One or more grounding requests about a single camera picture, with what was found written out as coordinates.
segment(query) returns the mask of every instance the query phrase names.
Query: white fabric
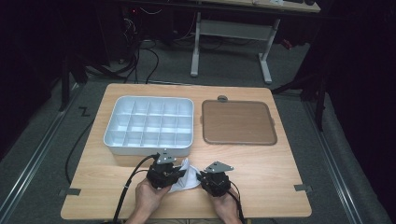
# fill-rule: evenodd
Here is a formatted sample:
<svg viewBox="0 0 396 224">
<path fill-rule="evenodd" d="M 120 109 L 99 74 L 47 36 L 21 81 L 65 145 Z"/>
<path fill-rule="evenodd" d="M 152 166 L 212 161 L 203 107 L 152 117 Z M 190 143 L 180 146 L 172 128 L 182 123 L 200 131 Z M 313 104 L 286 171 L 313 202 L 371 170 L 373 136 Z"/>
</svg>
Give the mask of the white fabric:
<svg viewBox="0 0 396 224">
<path fill-rule="evenodd" d="M 199 170 L 190 165 L 188 158 L 183 160 L 180 170 L 186 170 L 186 174 L 184 174 L 183 177 L 179 178 L 176 184 L 172 185 L 172 188 L 171 190 L 169 190 L 169 192 L 183 189 L 193 189 L 201 184 L 201 181 L 197 179 L 197 174 L 199 174 Z"/>
</svg>

